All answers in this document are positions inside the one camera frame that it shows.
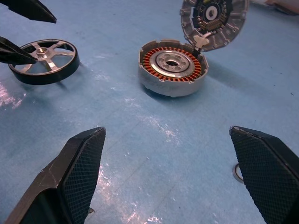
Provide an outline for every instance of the white plastic clip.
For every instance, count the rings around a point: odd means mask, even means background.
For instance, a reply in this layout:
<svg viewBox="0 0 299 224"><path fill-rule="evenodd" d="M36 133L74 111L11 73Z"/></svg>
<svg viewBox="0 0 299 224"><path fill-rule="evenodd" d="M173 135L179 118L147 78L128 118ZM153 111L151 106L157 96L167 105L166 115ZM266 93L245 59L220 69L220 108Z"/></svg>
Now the white plastic clip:
<svg viewBox="0 0 299 224"><path fill-rule="evenodd" d="M209 44L210 41L207 39L207 37L209 37L210 35L211 35L211 33L206 33L202 37L200 37L198 35L194 36L195 49L199 50L202 48L202 46Z"/></svg>

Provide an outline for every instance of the wheel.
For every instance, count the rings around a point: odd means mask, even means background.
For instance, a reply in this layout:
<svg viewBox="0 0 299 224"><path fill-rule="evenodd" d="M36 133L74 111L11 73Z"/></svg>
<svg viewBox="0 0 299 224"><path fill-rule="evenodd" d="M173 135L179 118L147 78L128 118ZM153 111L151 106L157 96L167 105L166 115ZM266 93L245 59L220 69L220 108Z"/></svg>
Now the wheel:
<svg viewBox="0 0 299 224"><path fill-rule="evenodd" d="M74 45L62 40L40 40L21 47L37 58L36 64L9 64L15 77L26 84L45 85L59 82L73 74L80 63Z"/></svg>

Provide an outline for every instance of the brushless motor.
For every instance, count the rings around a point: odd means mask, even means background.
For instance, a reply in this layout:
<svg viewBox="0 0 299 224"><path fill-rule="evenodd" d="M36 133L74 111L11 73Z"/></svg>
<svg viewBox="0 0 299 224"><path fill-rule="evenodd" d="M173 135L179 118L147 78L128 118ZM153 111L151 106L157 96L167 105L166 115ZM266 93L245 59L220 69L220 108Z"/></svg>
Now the brushless motor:
<svg viewBox="0 0 299 224"><path fill-rule="evenodd" d="M185 39L151 41L139 52L141 83L156 93L181 97L196 92L208 72L201 53L225 47L240 32L248 0L184 0L180 10Z"/></svg>

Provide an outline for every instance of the metal washer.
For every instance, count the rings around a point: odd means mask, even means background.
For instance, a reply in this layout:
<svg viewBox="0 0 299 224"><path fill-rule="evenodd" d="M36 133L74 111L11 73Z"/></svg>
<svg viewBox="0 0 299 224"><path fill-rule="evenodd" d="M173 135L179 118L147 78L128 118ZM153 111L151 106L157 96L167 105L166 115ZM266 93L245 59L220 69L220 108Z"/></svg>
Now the metal washer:
<svg viewBox="0 0 299 224"><path fill-rule="evenodd" d="M150 58L152 68L168 77L186 77L193 73L193 60L184 53L172 50L158 51Z"/></svg>

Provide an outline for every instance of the copper winding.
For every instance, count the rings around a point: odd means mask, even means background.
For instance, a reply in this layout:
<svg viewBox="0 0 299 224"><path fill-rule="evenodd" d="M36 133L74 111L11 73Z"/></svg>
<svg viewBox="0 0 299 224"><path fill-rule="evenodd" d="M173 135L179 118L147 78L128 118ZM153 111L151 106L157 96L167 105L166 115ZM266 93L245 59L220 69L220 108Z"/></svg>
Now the copper winding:
<svg viewBox="0 0 299 224"><path fill-rule="evenodd" d="M178 52L181 52L181 53L187 55L189 58L191 58L191 60L194 62L194 65L195 65L193 73L186 77L175 78L175 77L165 76L165 75L162 75L162 74L156 72L150 65L150 58L152 57L152 55L154 53L156 53L158 51L162 51L162 50L173 50L173 51L178 51ZM146 53L146 55L143 58L143 66L150 74L158 77L159 79L173 81L173 82L189 82L189 81L193 81L194 79L197 79L201 76L201 65L200 65L198 59L196 57L194 57L192 54L190 54L189 52L187 52L183 49L180 49L180 48L162 47L162 48L156 48L156 49L150 50L148 53Z"/></svg>

